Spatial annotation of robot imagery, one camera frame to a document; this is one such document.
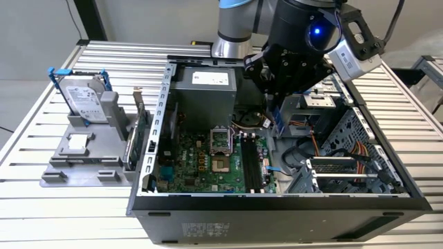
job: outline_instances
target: hard drive label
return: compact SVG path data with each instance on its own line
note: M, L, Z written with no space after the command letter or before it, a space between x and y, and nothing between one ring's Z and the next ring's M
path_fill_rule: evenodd
M96 92L89 87L65 87L78 115L89 122L106 121Z

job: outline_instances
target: green circuit board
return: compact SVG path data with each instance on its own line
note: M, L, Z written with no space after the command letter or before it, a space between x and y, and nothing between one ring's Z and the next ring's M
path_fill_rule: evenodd
M162 192L212 192L245 193L244 169L240 138L232 139L232 154L210 155L208 133L181 133L177 145L177 158L173 164L173 177L162 181L158 190ZM254 140L257 150L266 149L265 139ZM256 165L261 172L262 161ZM274 193L273 178L262 187L264 193Z

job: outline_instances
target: gray wall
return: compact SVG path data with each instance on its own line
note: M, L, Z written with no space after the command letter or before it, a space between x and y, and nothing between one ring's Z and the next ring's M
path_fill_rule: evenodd
M73 2L70 9L86 37ZM0 36L0 80L48 79L78 40L65 1L0 0Z
M373 33L384 36L397 1L349 3L361 8ZM217 0L97 0L97 6L109 40L188 44L190 40L216 38ZM85 37L73 3L70 8ZM393 59L385 57L387 60L416 60L415 55L421 52L441 51L437 36L441 34L437 29L443 32L437 17L441 12L443 0L407 1L388 50L404 49L413 42L419 45L408 59L401 52ZM61 65L78 39L64 0L0 0L0 34L0 80L46 79L48 66ZM264 36L252 38L257 46L264 41Z
M373 34L383 37L395 12L397 0L348 0L363 11ZM213 41L217 27L216 0L97 0L108 37L120 42L188 44L192 40ZM408 0L387 51L404 49L420 37L443 30L439 14L443 0ZM260 46L265 37L254 35ZM435 40L431 51L437 53L441 41ZM397 62L404 61L401 54Z

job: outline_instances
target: electronic chip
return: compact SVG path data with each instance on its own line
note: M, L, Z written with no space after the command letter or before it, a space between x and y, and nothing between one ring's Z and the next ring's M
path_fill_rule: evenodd
M210 160L212 172L229 172L229 157L214 156Z
M185 186L194 186L194 179L185 179Z

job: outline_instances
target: black hose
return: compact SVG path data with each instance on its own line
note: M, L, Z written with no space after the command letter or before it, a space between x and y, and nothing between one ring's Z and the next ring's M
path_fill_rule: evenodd
M401 13L401 10L403 10L403 6L404 6L404 0L399 0L399 4L396 6L396 10L395 10L395 13L393 13L393 16L392 16L391 24L389 24L389 27L387 29L385 36L384 36L384 39L383 39L384 45L391 40L395 25L396 25L396 21L399 20L400 13Z

